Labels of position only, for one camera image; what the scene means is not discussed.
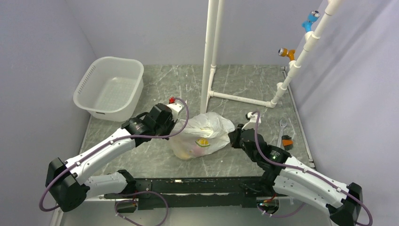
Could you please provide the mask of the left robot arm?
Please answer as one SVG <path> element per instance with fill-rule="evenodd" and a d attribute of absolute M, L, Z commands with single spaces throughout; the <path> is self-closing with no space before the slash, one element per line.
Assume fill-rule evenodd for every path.
<path fill-rule="evenodd" d="M 113 134 L 91 149 L 65 161 L 54 159 L 48 166 L 44 193 L 50 193 L 56 201 L 56 208 L 64 212 L 77 208 L 94 196 L 132 196 L 137 191 L 136 180 L 128 171 L 121 169 L 101 176 L 94 176 L 94 173 L 145 142 L 177 135 L 172 130 L 180 113 L 187 110 L 187 104 L 178 98 L 167 105 L 156 104 L 149 112 L 125 121 Z"/>

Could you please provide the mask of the white plastic bag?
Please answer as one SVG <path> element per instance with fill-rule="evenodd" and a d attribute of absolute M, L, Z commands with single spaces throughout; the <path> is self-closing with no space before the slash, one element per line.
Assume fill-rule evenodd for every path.
<path fill-rule="evenodd" d="M 202 157 L 219 151 L 230 143 L 228 133 L 235 130 L 234 124 L 221 115 L 208 112 L 176 123 L 173 133 L 185 125 L 167 144 L 174 155 L 182 160 Z"/>

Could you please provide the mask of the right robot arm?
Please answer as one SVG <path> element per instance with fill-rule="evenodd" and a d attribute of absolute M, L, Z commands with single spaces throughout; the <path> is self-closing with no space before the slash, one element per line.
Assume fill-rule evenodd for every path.
<path fill-rule="evenodd" d="M 243 150 L 264 170 L 259 183 L 261 193 L 298 199 L 329 215 L 338 226 L 356 225 L 361 210 L 361 186 L 328 178 L 305 166 L 284 149 L 266 143 L 254 129 L 242 127 L 240 124 L 228 134 L 230 144 Z"/>

